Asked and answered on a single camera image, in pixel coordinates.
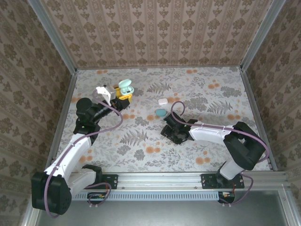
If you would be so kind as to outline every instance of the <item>fern print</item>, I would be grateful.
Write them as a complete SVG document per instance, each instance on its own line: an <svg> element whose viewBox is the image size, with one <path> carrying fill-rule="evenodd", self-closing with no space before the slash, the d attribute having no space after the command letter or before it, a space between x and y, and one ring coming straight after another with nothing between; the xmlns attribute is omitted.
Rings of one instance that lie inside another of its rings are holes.
<svg viewBox="0 0 301 226"><path fill-rule="evenodd" d="M121 165L126 166L130 163L135 163L134 159L123 159L123 160L118 160L115 165L113 166L117 166L117 167L121 167Z"/></svg>
<svg viewBox="0 0 301 226"><path fill-rule="evenodd" d="M136 144L139 145L142 141L145 141L148 139L147 132L144 133L136 130L135 132L129 131L127 134L124 135L124 137L121 139L120 143L124 143L126 145L132 145L135 146Z"/></svg>
<svg viewBox="0 0 301 226"><path fill-rule="evenodd" d="M203 79L201 77L193 77L190 84L192 86L198 85L198 86L200 86L200 88L203 88L204 84L205 84L205 79Z"/></svg>
<svg viewBox="0 0 301 226"><path fill-rule="evenodd" d="M233 107L231 106L230 103L227 103L227 101L222 102L219 101L219 103L213 101L213 103L210 104L209 108L207 109L208 112L212 112L212 113L226 113L226 111L233 109Z"/></svg>
<svg viewBox="0 0 301 226"><path fill-rule="evenodd" d="M155 166L155 167L161 167L165 164L164 161L162 160L153 160L153 161L148 161L147 163L145 163L145 166Z"/></svg>
<svg viewBox="0 0 301 226"><path fill-rule="evenodd" d="M163 152L161 156L163 160L167 160L168 167L177 165L181 160L181 156L173 148L171 148L169 151Z"/></svg>
<svg viewBox="0 0 301 226"><path fill-rule="evenodd" d="M157 83L152 84L152 85L147 89L147 92L150 92L150 93L156 93L156 94L160 94L160 93L163 94L164 91L169 90L169 89L171 89L171 87L170 87L169 84L167 84L167 83L165 82L165 85L164 85L162 82L160 82L160 84L157 84Z"/></svg>
<svg viewBox="0 0 301 226"><path fill-rule="evenodd" d="M164 124L163 125L152 125L152 126L146 127L145 129L146 130L161 131L164 126L165 126Z"/></svg>

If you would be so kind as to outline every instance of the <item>small object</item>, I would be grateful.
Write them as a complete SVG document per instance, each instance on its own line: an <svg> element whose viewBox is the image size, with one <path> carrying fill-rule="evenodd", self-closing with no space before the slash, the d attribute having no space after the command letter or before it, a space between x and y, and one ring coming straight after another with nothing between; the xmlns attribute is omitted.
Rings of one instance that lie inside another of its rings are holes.
<svg viewBox="0 0 301 226"><path fill-rule="evenodd" d="M111 106L111 100L116 98L116 90L112 86L96 87L96 90L97 90L98 94L101 94L104 97L104 99L108 103L108 105Z"/></svg>
<svg viewBox="0 0 301 226"><path fill-rule="evenodd" d="M130 86L131 83L132 80L125 79L118 84L118 87L120 88L120 92L123 96L132 94L134 92L134 88Z"/></svg>
<svg viewBox="0 0 301 226"><path fill-rule="evenodd" d="M168 99L167 98L162 98L158 100L159 105L167 105Z"/></svg>
<svg viewBox="0 0 301 226"><path fill-rule="evenodd" d="M159 117L164 117L166 115L166 110L164 109L157 109L156 110L156 115Z"/></svg>

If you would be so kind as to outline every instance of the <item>metal frame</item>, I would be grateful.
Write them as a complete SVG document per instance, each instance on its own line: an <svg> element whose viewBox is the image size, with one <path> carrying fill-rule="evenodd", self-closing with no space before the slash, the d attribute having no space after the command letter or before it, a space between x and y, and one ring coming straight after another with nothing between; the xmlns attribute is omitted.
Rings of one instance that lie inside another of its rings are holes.
<svg viewBox="0 0 301 226"><path fill-rule="evenodd" d="M149 69L149 68L199 68L199 67L239 67L240 65L154 65L154 66L117 66L117 67L101 67L101 70L110 69ZM77 70L89 71L89 70L100 70L99 67L82 68L78 67Z"/></svg>
<svg viewBox="0 0 301 226"><path fill-rule="evenodd" d="M118 174L118 187L115 191L123 192L203 192L221 191L221 189L202 189L201 174L215 172L176 172L176 173L114 173ZM285 172L273 171L246 171L244 174L254 180L253 191L275 191L289 188ZM237 189L246 191L251 180L244 178L245 188Z"/></svg>
<svg viewBox="0 0 301 226"><path fill-rule="evenodd" d="M295 200L293 198L292 192L285 189L278 191L281 204L286 216L286 220L289 226L300 226L300 215L297 210Z"/></svg>
<svg viewBox="0 0 301 226"><path fill-rule="evenodd" d="M31 5L33 11L37 15L38 19L42 23L45 31L47 32L48 36L50 37L52 43L54 44L55 48L57 49L58 53L60 54L61 58L63 59L65 65L67 66L70 74L75 74L76 67L74 62L72 61L71 56L66 49L66 46L63 44L58 32L55 30L46 10L44 9L40 0L28 0L29 4Z"/></svg>
<svg viewBox="0 0 301 226"><path fill-rule="evenodd" d="M258 129L259 136L266 143L268 148L271 150L271 147L269 145L268 136L265 132L265 129L264 129L264 126L263 126L263 123L262 123L262 120L261 120L261 117L260 117L260 114L259 114L259 110L258 110L256 101L255 101L254 94L252 92L252 88L251 88L247 73L246 73L246 71L242 71L242 69L239 69L239 71L240 71L241 79L243 80L243 84L244 84L244 87L245 87L245 90L246 90L246 95L249 99L249 103L250 103L251 110L252 110L252 113L253 113L253 116L254 116L254 120L255 120L257 129ZM270 164L272 166L272 169L274 171L277 171L278 168L277 168L275 158L274 158L272 152L270 152L270 154L269 154L269 160L270 160Z"/></svg>
<svg viewBox="0 0 301 226"><path fill-rule="evenodd" d="M72 201L88 201L90 192L80 192L72 197ZM99 201L92 196L91 201ZM107 201L218 201L218 192L111 192Z"/></svg>
<svg viewBox="0 0 301 226"><path fill-rule="evenodd" d="M241 62L243 71L246 71L249 67L251 61L256 55L260 45L268 34L271 26L273 25L276 17L278 16L281 8L283 7L285 0L274 0L268 9L267 14L265 15L261 25L258 28L257 33L254 36L254 39L247 50L244 59Z"/></svg>
<svg viewBox="0 0 301 226"><path fill-rule="evenodd" d="M74 91L75 85L76 85L76 79L77 79L77 75L76 74L72 75L70 84L68 87L68 91L67 91L67 94L65 97L64 105L62 107L61 116L60 116L56 131L55 131L55 136L53 138L53 142L50 147L49 156L48 156L48 159L46 162L46 168L48 166L50 166L53 158L57 154L59 145L61 143L61 138L62 138L63 130L65 127L65 122L67 119L69 106L70 106L73 91ZM40 210L34 209L32 207L32 197L30 197L27 208L26 208L26 212L25 212L25 215L24 215L24 218L22 221L22 226L36 225L36 221L38 219L39 212L40 212Z"/></svg>

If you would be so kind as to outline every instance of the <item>teal toy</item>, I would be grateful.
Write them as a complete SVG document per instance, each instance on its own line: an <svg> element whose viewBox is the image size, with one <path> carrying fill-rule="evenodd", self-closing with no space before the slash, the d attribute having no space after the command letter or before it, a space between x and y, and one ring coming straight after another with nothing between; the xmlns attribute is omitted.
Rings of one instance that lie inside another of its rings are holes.
<svg viewBox="0 0 301 226"><path fill-rule="evenodd" d="M134 92L134 88L130 86L131 83L132 80L125 79L118 84L118 87L120 88L120 92L123 96L132 94Z"/></svg>
<svg viewBox="0 0 301 226"><path fill-rule="evenodd" d="M166 110L164 109L157 109L156 110L156 115L159 116L159 117L164 117L166 115Z"/></svg>

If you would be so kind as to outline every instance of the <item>black bracket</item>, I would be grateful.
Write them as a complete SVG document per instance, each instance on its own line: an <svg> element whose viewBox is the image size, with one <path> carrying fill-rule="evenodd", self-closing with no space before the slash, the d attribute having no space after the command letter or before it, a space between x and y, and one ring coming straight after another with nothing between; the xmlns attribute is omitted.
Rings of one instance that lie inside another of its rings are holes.
<svg viewBox="0 0 301 226"><path fill-rule="evenodd" d="M215 173L201 174L202 188L203 189L232 189L244 188L244 180L240 174L237 174L232 180L223 180Z"/></svg>
<svg viewBox="0 0 301 226"><path fill-rule="evenodd" d="M83 169L90 169L96 172L96 178L95 182L91 185L96 185L99 183L108 183L111 185L112 190L117 189L118 185L118 174L103 174L102 168L99 166L93 166L93 165L85 165L83 166ZM87 189L106 189L106 185L99 185Z"/></svg>

